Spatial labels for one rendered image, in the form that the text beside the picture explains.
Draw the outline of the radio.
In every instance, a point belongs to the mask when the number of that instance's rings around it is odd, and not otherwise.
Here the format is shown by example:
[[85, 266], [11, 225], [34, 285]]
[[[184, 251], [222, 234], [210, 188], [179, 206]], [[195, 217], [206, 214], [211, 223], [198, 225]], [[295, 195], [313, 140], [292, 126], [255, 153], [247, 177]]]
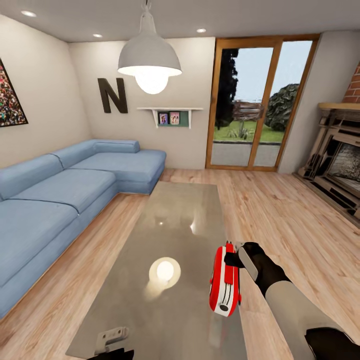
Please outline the radio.
[[235, 253], [234, 245], [226, 242], [217, 249], [209, 289], [209, 305], [211, 309], [225, 317], [231, 316], [237, 306], [241, 305], [240, 268], [227, 265], [226, 253]]

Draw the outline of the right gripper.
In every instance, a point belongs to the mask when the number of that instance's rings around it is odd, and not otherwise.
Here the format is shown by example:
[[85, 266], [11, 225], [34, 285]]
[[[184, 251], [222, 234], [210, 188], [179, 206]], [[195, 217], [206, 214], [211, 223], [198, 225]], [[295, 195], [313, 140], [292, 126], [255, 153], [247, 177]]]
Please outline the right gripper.
[[226, 265], [227, 266], [232, 266], [232, 267], [237, 267], [237, 268], [244, 268], [243, 265], [241, 265], [239, 262], [238, 262], [238, 259], [237, 259], [237, 254], [239, 254], [238, 252], [226, 252], [225, 253], [225, 262], [226, 262]]

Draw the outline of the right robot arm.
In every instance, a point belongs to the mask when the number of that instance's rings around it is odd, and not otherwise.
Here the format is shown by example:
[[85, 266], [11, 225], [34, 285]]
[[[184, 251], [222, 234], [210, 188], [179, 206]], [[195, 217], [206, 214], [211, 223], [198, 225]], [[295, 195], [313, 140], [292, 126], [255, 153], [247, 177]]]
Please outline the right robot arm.
[[294, 360], [360, 360], [360, 346], [317, 307], [257, 242], [236, 241], [227, 266], [245, 268], [266, 299]]

